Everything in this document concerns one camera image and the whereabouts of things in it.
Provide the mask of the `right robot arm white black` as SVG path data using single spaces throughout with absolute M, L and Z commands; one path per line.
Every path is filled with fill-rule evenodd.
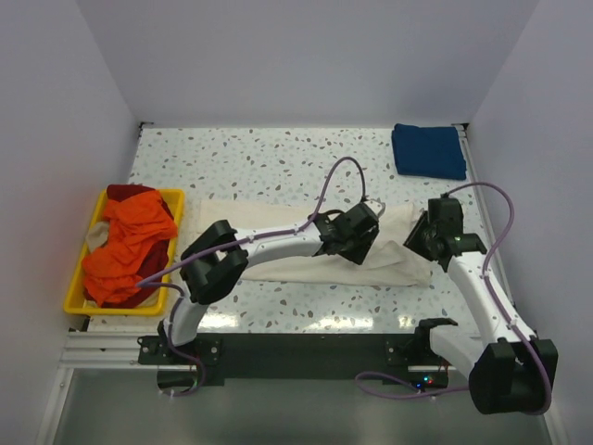
M 512 305 L 490 267 L 491 252 L 479 235 L 465 232 L 460 202 L 447 195 L 430 199 L 404 245 L 443 269 L 479 332 L 472 338 L 453 321 L 431 321 L 412 342 L 415 358 L 432 364 L 442 357 L 452 364 L 467 378 L 479 413 L 545 413 L 558 351 Z

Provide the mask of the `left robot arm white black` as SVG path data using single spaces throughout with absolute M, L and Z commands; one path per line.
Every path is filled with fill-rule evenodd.
M 208 307 L 226 298 L 245 270 L 289 258 L 337 255 L 361 265 L 379 235 L 385 205 L 364 199 L 350 210 L 314 212 L 285 227 L 234 229 L 226 220 L 213 223 L 182 255 L 181 294 L 162 322 L 159 352 L 171 363 L 185 362 Z

